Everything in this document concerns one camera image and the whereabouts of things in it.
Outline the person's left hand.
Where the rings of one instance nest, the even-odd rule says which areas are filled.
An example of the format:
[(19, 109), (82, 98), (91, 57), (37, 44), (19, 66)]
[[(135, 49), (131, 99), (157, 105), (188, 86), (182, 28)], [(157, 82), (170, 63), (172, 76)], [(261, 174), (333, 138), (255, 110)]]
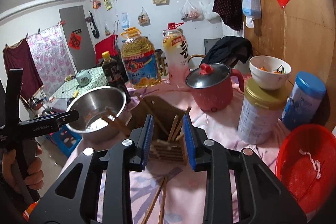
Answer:
[[(17, 193), (21, 193), (18, 184), (16, 183), (11, 171), (11, 166), (15, 162), (16, 151), (13, 149), (9, 152), (5, 152), (2, 155), (2, 175), (5, 182), (9, 184)], [(35, 157), (34, 161), (29, 165), (27, 169), (29, 174), (24, 182), (32, 190), (40, 190), (43, 185), (44, 173), (42, 171), (42, 161), (39, 157)]]

